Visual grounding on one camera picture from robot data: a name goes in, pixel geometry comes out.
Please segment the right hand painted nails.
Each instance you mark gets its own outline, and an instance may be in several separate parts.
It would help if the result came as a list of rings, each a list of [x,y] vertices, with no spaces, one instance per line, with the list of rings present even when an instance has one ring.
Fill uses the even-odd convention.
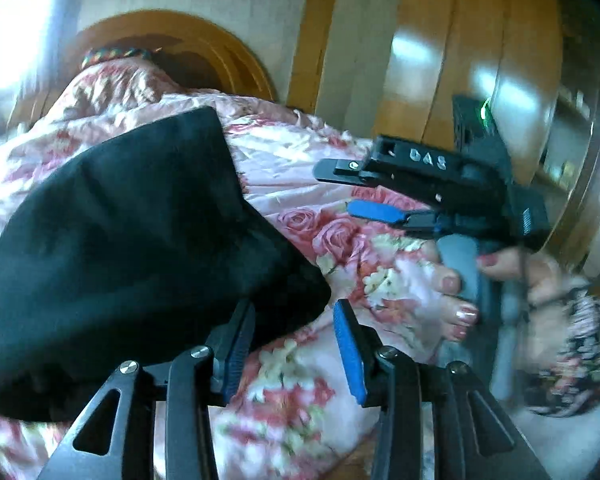
[[[442,266],[436,244],[423,244],[422,252],[431,263],[432,288],[441,294],[437,309],[442,336],[446,340],[460,342],[466,338],[468,330],[476,325],[478,309],[460,299],[460,276]],[[494,281],[523,280],[527,284],[527,299],[536,312],[531,317],[529,355],[522,367],[529,372],[536,372],[552,366],[568,330],[568,323],[557,300],[565,295],[571,278],[545,252],[530,254],[517,247],[480,256],[477,269]]]

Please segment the floral patterned sleeve forearm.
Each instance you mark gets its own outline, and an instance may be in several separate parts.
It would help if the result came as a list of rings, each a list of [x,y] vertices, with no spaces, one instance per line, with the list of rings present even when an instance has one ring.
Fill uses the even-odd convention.
[[[600,296],[579,287],[556,304],[566,336],[556,356],[527,375],[524,404],[542,416],[571,417],[600,404]]]

